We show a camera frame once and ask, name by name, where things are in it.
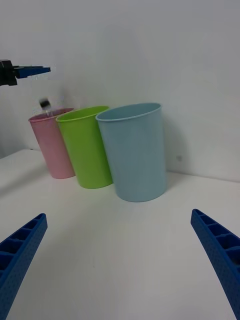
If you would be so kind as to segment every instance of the plastic cup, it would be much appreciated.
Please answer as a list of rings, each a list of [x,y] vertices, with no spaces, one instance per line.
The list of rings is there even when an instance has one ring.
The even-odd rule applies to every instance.
[[[95,189],[113,183],[98,122],[108,106],[78,109],[56,118],[80,186]]]
[[[96,116],[117,195],[142,202],[166,190],[162,108],[131,104]]]
[[[65,179],[75,176],[63,137],[56,123],[56,117],[58,115],[71,110],[73,109],[58,109],[53,111],[53,116],[51,117],[42,113],[28,119],[48,170],[55,179]]]

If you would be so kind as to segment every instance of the white table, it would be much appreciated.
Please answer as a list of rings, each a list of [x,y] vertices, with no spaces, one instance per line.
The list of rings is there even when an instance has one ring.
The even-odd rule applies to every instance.
[[[48,229],[8,320],[233,320],[190,225],[198,208],[240,235],[240,184],[169,173],[142,203],[53,179],[38,151],[0,160],[0,241],[44,212]]]

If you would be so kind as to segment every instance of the small black object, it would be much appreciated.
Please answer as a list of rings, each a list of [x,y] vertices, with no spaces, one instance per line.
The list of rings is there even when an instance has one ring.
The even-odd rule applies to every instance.
[[[43,98],[43,99],[39,100],[39,104],[42,109],[48,109],[51,107],[50,102],[47,98]]]

